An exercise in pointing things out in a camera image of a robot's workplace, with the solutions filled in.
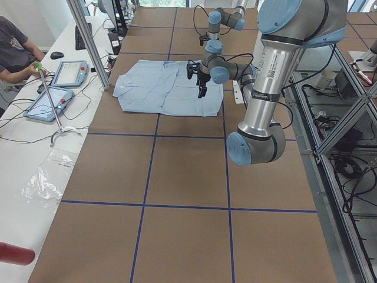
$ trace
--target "white desk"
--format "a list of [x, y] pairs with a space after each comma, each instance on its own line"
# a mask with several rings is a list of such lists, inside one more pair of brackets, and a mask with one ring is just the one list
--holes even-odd
[[[110, 41], [107, 37], [107, 30], [102, 28], [104, 19], [87, 17], [87, 21], [92, 23], [93, 34], [97, 32], [94, 41], [100, 56], [103, 57], [107, 52], [112, 52]], [[49, 71], [56, 71], [60, 61], [69, 60], [87, 60], [89, 68], [93, 67], [87, 50], [75, 50], [74, 30], [75, 22], [72, 20], [42, 60], [43, 67]], [[61, 51], [65, 54], [65, 57], [51, 60], [49, 56], [53, 51]], [[95, 73], [88, 73], [88, 77], [82, 87], [75, 89], [74, 92], [78, 93], [89, 82], [92, 75], [95, 75]], [[37, 88], [40, 84], [41, 81], [38, 80], [36, 83], [27, 85], [19, 92], [16, 98], [35, 99], [38, 96]], [[61, 116], [63, 126], [74, 126], [77, 128], [89, 126], [100, 102], [102, 91], [101, 82], [96, 78], [85, 89], [85, 94], [92, 99], [88, 109], [72, 121]], [[68, 117], [76, 116], [86, 107], [88, 101], [89, 99], [82, 94], [77, 95], [67, 106], [65, 114]], [[19, 104], [22, 108], [26, 108], [27, 105], [29, 104]], [[20, 112], [19, 108], [10, 105], [1, 120], [10, 119]], [[57, 129], [58, 126], [55, 121], [44, 123], [21, 118], [13, 120], [5, 127], [0, 128], [0, 134], [7, 139], [34, 141], [51, 135]], [[75, 133], [57, 136], [55, 138], [54, 149], [79, 153], [87, 135], [87, 129], [80, 130], [80, 133], [81, 136]], [[51, 150], [49, 139], [39, 141], [35, 144], [22, 144], [0, 139], [2, 160], [0, 164], [0, 242], [31, 248], [36, 253], [33, 263], [28, 266], [0, 262], [0, 282], [27, 282], [44, 243], [54, 217], [54, 212], [34, 203], [24, 205], [16, 196], [21, 194], [21, 189], [26, 185], [27, 181], [36, 172], [38, 166], [44, 161]]]

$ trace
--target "light blue shirt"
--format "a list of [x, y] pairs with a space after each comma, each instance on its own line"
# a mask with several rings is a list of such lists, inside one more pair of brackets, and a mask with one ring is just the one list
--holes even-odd
[[171, 116], [217, 116], [223, 86], [212, 80], [207, 93], [198, 98], [196, 76], [187, 78], [187, 62], [140, 60], [119, 76], [114, 97], [123, 111], [161, 113]]

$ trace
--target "green handle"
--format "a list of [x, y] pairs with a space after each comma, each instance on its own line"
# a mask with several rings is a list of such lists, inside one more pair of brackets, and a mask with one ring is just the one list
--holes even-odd
[[43, 71], [41, 62], [35, 62], [35, 66], [38, 71]]

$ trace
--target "person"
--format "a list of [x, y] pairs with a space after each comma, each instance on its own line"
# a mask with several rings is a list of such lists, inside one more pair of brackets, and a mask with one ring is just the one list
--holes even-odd
[[39, 77], [35, 61], [41, 61], [43, 52], [13, 23], [0, 16], [0, 79], [12, 84]]

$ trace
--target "plastic bag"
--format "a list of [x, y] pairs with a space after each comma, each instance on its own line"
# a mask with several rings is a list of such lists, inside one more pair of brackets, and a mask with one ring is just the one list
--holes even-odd
[[76, 153], [53, 149], [22, 188], [22, 202], [57, 207], [77, 157]]

